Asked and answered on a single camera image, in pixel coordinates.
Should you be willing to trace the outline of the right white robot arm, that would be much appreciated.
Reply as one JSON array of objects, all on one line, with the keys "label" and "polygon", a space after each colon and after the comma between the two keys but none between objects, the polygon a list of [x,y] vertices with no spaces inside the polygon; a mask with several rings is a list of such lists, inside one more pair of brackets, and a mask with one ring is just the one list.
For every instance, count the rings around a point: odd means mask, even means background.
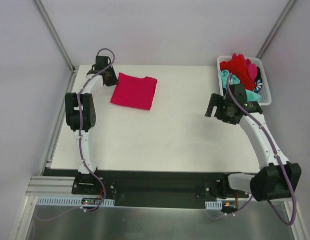
[{"label": "right white robot arm", "polygon": [[294,194],[301,176],[301,167],[291,163],[280,150],[265,122],[262,108],[257,101],[249,101],[242,84],[228,86],[224,96],[213,93],[205,116],[240,125],[246,133],[259,164],[255,175],[230,173],[220,184],[220,192],[232,197],[238,190],[253,195],[257,201],[284,198],[296,199]]}]

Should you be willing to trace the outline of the white plastic laundry basket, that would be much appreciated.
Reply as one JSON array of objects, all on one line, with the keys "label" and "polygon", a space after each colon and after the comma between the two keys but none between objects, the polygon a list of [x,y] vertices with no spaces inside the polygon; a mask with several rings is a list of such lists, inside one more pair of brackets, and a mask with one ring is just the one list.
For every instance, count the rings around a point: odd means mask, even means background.
[{"label": "white plastic laundry basket", "polygon": [[[220,88],[220,94],[222,94],[222,83],[221,83],[221,77],[219,76],[219,71],[221,71],[219,64],[222,61],[229,61],[231,60],[232,56],[230,55],[221,55],[217,58],[217,69],[218,69],[218,78],[219,78],[219,88]],[[259,102],[260,106],[267,106],[271,104],[271,95],[270,95],[270,90],[267,82],[267,78],[265,75],[265,71],[262,65],[262,62],[260,59],[256,57],[245,57],[246,59],[250,59],[253,64],[257,66],[258,69],[258,74],[256,78],[262,78],[263,82],[263,87],[262,89],[258,92],[259,95],[261,95],[261,102]]]}]

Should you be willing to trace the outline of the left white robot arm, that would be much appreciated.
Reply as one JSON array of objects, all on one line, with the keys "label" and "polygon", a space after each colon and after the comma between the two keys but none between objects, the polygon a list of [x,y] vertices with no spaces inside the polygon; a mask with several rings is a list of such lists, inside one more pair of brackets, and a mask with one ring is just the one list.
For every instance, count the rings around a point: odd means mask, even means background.
[{"label": "left white robot arm", "polygon": [[109,56],[97,55],[83,86],[78,92],[65,95],[66,124],[74,134],[78,150],[78,173],[73,183],[73,194],[98,195],[97,198],[101,199],[105,193],[96,174],[97,162],[92,144],[93,127],[97,121],[93,95],[103,86],[118,84],[113,62]]}]

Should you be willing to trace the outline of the magenta pink t shirt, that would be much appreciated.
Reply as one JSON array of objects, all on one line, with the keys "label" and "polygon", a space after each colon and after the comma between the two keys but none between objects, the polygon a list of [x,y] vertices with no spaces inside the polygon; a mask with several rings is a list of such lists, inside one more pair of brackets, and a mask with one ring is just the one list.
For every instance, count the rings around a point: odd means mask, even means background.
[{"label": "magenta pink t shirt", "polygon": [[149,111],[152,106],[158,80],[149,76],[139,78],[119,73],[110,103],[122,107]]}]

